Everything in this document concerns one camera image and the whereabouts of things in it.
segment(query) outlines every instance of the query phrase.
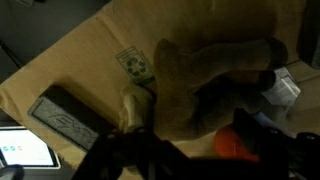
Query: cardboard box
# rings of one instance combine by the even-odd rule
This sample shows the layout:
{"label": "cardboard box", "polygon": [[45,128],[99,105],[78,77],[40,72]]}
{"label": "cardboard box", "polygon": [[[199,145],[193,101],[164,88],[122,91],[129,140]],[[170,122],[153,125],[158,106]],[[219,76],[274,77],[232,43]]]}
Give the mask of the cardboard box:
{"label": "cardboard box", "polygon": [[[3,83],[1,108],[77,167],[85,153],[27,115],[32,103],[50,85],[64,87],[117,125],[122,106],[119,90],[130,81],[152,80],[153,53],[160,39],[181,47],[201,48],[214,42],[275,36],[286,43],[290,61],[296,61],[305,1],[111,1]],[[128,57],[146,62],[149,74],[137,75],[129,70]],[[156,89],[155,82],[147,86]],[[202,141],[198,144],[199,148],[211,147]],[[181,146],[185,152],[191,147]]]}

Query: dark background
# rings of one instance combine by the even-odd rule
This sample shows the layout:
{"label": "dark background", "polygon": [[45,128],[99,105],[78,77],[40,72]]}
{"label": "dark background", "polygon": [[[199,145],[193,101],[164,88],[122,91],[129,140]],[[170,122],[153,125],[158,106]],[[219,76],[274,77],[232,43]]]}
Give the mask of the dark background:
{"label": "dark background", "polygon": [[[108,0],[45,0],[27,7],[0,0],[0,83],[96,13]],[[0,110],[0,126],[18,125]],[[61,161],[60,170],[26,170],[26,180],[69,180],[74,173]]]}

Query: electronic device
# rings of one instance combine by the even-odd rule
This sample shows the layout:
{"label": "electronic device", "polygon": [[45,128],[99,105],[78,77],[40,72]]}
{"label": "electronic device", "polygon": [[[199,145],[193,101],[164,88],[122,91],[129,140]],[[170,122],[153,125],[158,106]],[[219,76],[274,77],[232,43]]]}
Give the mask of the electronic device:
{"label": "electronic device", "polygon": [[21,165],[24,169],[59,169],[57,154],[23,126],[0,128],[1,165]]}

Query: white object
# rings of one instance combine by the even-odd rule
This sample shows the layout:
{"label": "white object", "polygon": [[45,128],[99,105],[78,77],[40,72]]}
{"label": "white object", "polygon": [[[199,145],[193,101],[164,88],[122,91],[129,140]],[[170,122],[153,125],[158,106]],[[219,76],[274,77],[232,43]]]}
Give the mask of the white object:
{"label": "white object", "polygon": [[1,165],[20,164],[25,169],[59,169],[57,154],[22,126],[0,128]]}
{"label": "white object", "polygon": [[278,106],[293,106],[301,90],[295,83],[287,68],[275,70],[276,82],[262,95],[272,104]]}

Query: screen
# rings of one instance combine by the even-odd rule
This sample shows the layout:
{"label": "screen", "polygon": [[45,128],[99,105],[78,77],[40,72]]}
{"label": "screen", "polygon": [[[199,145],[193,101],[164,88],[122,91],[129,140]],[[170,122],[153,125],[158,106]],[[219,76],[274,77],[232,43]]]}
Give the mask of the screen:
{"label": "screen", "polygon": [[26,129],[0,130],[0,149],[6,165],[54,166],[48,146]]}

